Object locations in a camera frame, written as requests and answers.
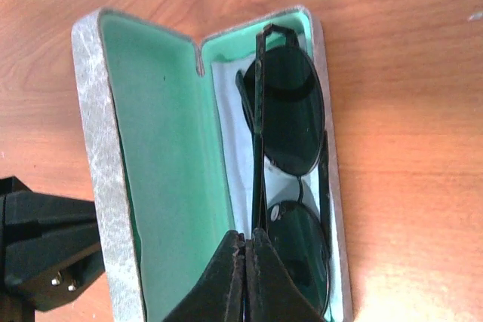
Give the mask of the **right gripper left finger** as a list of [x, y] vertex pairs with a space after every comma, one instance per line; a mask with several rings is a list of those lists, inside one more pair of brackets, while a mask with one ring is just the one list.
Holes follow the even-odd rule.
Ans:
[[242, 321], [245, 302], [245, 238], [228, 231], [202, 276], [166, 321]]

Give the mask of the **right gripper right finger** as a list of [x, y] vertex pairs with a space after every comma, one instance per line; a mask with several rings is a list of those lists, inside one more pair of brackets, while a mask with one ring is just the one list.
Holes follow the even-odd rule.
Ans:
[[295, 287], [267, 233], [254, 230], [245, 245], [246, 321], [321, 321]]

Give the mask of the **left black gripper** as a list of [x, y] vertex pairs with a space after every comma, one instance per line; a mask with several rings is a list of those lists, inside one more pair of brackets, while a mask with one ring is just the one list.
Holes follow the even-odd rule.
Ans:
[[94, 202], [1, 181], [1, 319], [33, 321], [77, 299], [104, 272]]

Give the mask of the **grey glasses case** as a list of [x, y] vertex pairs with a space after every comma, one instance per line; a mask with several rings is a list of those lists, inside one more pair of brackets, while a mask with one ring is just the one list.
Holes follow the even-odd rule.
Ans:
[[[321, 24], [303, 6], [201, 43], [101, 8], [72, 28], [72, 55], [97, 222], [116, 321], [166, 321], [236, 231], [211, 70], [254, 54], [274, 23], [314, 63], [325, 105], [330, 188], [329, 304], [321, 321], [354, 318], [334, 122]], [[245, 244], [252, 238], [244, 235]]]

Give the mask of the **light blue cleaning cloth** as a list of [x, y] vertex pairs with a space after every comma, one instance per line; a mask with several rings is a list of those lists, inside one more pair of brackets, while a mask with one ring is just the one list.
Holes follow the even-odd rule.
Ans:
[[[235, 84], [238, 70], [246, 71], [254, 54], [231, 62], [213, 62], [211, 70], [220, 118], [223, 154], [235, 229], [251, 235], [254, 161], [252, 137]], [[268, 207], [280, 201], [297, 200], [299, 186], [295, 176], [284, 173], [264, 159]], [[303, 203], [320, 221], [318, 170], [302, 177]]]

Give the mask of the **black sunglasses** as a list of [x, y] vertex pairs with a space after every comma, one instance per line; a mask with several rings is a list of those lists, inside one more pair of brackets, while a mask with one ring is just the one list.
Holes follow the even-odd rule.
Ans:
[[[295, 286], [323, 315], [331, 288], [329, 151], [314, 63], [294, 29], [270, 23], [235, 83], [253, 141], [251, 227], [268, 233]], [[268, 204], [265, 160], [296, 178], [296, 199]]]

